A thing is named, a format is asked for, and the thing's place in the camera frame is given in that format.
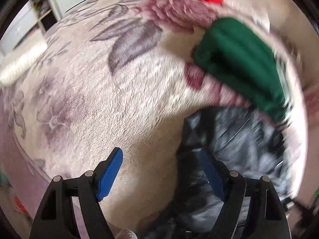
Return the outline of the black leather jacket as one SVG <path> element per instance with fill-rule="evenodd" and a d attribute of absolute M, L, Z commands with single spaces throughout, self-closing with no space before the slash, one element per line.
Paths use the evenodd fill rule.
<path fill-rule="evenodd" d="M 225 200 L 211 189 L 199 153 L 215 160 Z M 184 120 L 171 203 L 140 238 L 290 238 L 283 135 L 244 107 L 211 106 Z"/>

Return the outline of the green striped garment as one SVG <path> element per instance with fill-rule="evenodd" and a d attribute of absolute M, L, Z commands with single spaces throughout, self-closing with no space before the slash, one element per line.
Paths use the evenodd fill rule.
<path fill-rule="evenodd" d="M 193 59 L 274 122 L 287 121 L 293 102 L 286 62 L 245 24 L 230 17 L 213 21 Z"/>

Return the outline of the floral fleece blanket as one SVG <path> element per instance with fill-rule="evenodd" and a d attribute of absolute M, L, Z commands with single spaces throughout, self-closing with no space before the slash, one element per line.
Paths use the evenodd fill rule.
<path fill-rule="evenodd" d="M 244 99 L 192 63 L 218 17 L 247 26 L 286 62 L 293 101 L 277 191 L 298 194 L 307 157 L 303 94 L 286 46 L 249 0 L 91 0 L 46 34 L 47 50 L 1 89 L 1 163 L 35 216 L 56 176 L 80 176 L 114 147 L 124 161 L 101 209 L 113 228 L 140 231 L 172 200 L 184 119 Z"/>

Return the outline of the white folded towel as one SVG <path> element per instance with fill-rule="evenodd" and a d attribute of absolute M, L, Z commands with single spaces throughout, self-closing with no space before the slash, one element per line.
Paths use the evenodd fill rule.
<path fill-rule="evenodd" d="M 47 48 L 48 45 L 44 38 L 30 38 L 17 49 L 8 53 L 1 64 L 1 86 L 8 87 L 16 82 L 24 72 L 31 68 Z"/>

